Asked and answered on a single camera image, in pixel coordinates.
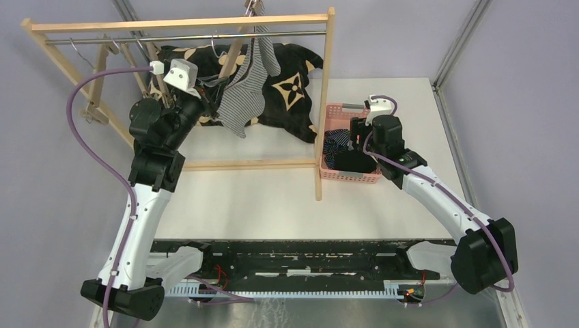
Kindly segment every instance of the white tabletop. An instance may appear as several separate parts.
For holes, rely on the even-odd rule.
[[[312,80],[312,117],[320,80]],[[399,103],[406,146],[426,159],[462,195],[428,79],[331,79],[328,102],[363,103],[386,94]],[[246,139],[223,127],[194,128],[181,153],[192,160],[313,158],[313,146],[280,128],[250,126]],[[322,180],[314,197],[313,169],[183,172],[156,238],[366,239],[450,238],[420,203],[392,182]]]

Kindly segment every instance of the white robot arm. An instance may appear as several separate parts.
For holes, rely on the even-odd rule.
[[[352,118],[352,146],[375,156],[382,175],[418,200],[449,231],[456,247],[427,241],[406,248],[416,269],[454,277],[476,294],[518,270],[515,232],[506,219],[493,220],[466,203],[434,173],[427,161],[407,149],[396,102],[372,95],[365,102],[368,118]]]
[[[153,61],[151,66],[153,74],[165,73],[163,63]],[[174,59],[165,81],[178,93],[172,108],[163,109],[158,101],[145,98],[135,103],[129,113],[135,157],[128,180],[137,198],[137,208],[131,211],[129,197],[107,261],[97,279],[84,281],[81,288],[82,296],[101,306],[105,293],[110,293],[107,304],[110,310],[143,320],[155,317],[165,291],[197,272],[203,263],[202,251],[185,246],[147,269],[159,220],[184,164],[185,158],[178,148],[201,115],[215,115],[218,105],[213,99],[221,98],[228,79],[199,81],[194,64]]]

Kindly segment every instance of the plastic laundry basket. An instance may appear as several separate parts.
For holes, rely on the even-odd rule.
[[[365,118],[369,112],[370,110],[368,109],[348,108],[347,105],[344,107],[344,104],[329,102],[326,105],[326,125],[324,128],[324,135],[326,131],[335,130],[337,128],[346,128],[349,130],[350,118]],[[322,161],[320,162],[320,173],[322,179],[363,183],[377,183],[377,181],[382,177],[380,169],[377,169],[372,173],[346,172],[329,169],[326,164],[325,156],[323,155]]]

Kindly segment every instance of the gray floor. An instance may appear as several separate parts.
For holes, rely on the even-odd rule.
[[[448,290],[428,286],[427,300]],[[114,327],[129,328],[134,319],[121,317]],[[452,297],[420,308],[393,300],[263,299],[255,304],[198,308],[186,300],[167,298],[161,311],[140,328],[310,328],[396,327],[453,328],[506,327],[496,293],[469,295],[458,290]]]

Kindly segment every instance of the wire hanger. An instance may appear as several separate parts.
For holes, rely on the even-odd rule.
[[[85,56],[83,56],[81,54],[81,52],[76,48],[76,46],[74,45],[74,41],[72,41],[72,38],[68,38],[68,39],[70,40],[70,44],[72,45],[72,48],[74,48],[74,51],[76,51],[76,54],[78,54],[80,56],[80,58],[84,59],[84,61],[87,62],[94,70],[93,64],[88,59],[86,59]]]
[[[213,49],[213,54],[215,55],[215,57],[217,59],[221,58],[223,55],[226,55],[227,53],[225,51],[221,51],[221,55],[217,55],[217,51],[215,51],[215,44],[213,43],[213,35],[211,35],[211,49]]]
[[[113,39],[112,36],[109,36],[109,39],[111,39],[112,43],[115,45],[115,47],[117,47],[117,51],[121,52],[121,47],[120,47],[119,44],[115,41],[115,39]]]
[[[151,57],[149,57],[149,55],[148,55],[149,52],[147,51],[147,49],[145,49],[145,47],[143,46],[143,44],[141,43],[141,41],[139,40],[139,37],[137,37],[137,35],[135,35],[135,41],[137,41],[139,48],[141,48],[141,52],[143,53],[143,56],[145,56],[145,58],[150,62]]]

